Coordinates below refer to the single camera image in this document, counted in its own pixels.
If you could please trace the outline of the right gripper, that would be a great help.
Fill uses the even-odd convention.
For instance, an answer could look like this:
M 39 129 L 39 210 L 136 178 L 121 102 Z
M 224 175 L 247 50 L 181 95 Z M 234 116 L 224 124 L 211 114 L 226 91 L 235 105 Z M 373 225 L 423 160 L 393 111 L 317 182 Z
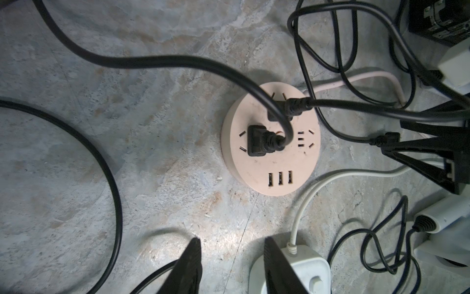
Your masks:
M 391 152 L 390 158 L 412 168 L 450 193 L 460 195 L 470 183 L 470 122 L 458 127 L 457 133 L 450 137 L 434 137 L 406 142 L 393 142 L 381 147 Z M 396 153 L 401 151 L 439 154 L 449 152 L 443 159 L 443 167 Z

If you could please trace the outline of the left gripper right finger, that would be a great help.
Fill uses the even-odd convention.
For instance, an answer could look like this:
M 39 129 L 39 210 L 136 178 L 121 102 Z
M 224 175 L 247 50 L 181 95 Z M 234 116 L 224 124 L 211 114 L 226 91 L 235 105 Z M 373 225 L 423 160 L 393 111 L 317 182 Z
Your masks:
M 308 293 L 272 237 L 264 240 L 263 258 L 268 294 Z

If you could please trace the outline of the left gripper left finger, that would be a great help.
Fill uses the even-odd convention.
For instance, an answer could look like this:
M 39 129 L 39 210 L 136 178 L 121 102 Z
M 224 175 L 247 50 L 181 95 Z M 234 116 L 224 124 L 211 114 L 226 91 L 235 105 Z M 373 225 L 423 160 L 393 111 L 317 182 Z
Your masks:
M 201 241 L 192 238 L 158 294 L 198 294 L 202 274 Z

